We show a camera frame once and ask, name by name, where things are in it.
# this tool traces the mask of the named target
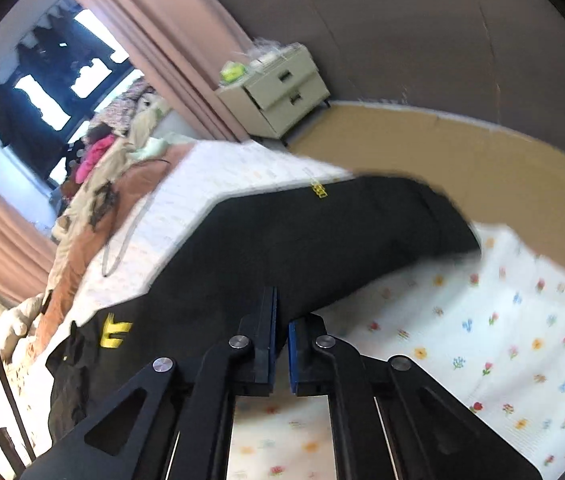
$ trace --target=white plush toy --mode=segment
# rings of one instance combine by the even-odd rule
[[[9,362],[18,340],[27,335],[29,327],[40,314],[44,293],[24,300],[20,305],[0,314],[0,357]]]

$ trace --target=pink clothing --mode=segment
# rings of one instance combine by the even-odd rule
[[[85,158],[83,158],[78,170],[76,171],[77,184],[82,184],[87,179],[93,168],[102,158],[102,155],[107,153],[107,150],[112,146],[115,140],[116,136],[114,134],[109,134],[98,140],[98,142],[95,142],[94,145],[89,148],[89,151],[86,152]]]

